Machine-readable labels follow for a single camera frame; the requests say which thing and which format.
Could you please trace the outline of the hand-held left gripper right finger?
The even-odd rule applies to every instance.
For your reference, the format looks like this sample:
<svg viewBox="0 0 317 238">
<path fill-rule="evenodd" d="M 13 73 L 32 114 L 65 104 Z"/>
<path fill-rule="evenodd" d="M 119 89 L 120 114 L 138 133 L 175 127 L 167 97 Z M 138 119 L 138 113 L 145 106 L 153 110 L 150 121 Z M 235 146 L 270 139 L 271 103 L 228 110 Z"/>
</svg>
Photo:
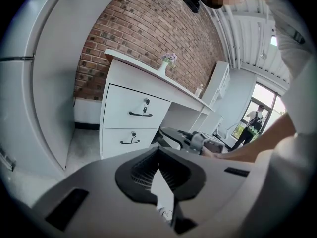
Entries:
<svg viewBox="0 0 317 238">
<path fill-rule="evenodd" d="M 177 234 L 183 234 L 198 224 L 183 214 L 180 203 L 200 193 L 206 183 L 206 173 L 197 164 L 165 148 L 158 149 L 158 169 L 173 193 L 171 227 Z"/>
</svg>

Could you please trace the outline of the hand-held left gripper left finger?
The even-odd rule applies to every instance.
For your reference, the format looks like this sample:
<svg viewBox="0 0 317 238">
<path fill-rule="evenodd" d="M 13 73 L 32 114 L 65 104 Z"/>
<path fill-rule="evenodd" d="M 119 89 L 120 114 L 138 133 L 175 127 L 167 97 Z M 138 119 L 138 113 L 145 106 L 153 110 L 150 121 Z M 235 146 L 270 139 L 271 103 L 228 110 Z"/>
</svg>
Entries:
<svg viewBox="0 0 317 238">
<path fill-rule="evenodd" d="M 158 171 L 157 148 L 124 162 L 115 172 L 118 188 L 132 201 L 157 205 L 158 198 L 151 193 L 154 176 Z"/>
</svg>

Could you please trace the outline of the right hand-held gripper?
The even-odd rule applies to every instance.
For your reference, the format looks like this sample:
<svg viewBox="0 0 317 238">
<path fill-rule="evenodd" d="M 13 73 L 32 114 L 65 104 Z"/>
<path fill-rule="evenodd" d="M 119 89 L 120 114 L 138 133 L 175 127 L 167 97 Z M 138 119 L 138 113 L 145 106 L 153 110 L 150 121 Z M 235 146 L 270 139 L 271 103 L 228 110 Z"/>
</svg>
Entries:
<svg viewBox="0 0 317 238">
<path fill-rule="evenodd" d="M 222 153 L 224 148 L 224 143 L 221 140 L 203 132 L 194 131 L 189 133 L 170 127 L 162 127 L 159 131 L 163 136 L 178 143 L 180 149 L 185 149 L 193 154 L 201 155 L 204 146 L 210 148 L 210 151 L 214 153 Z"/>
</svg>

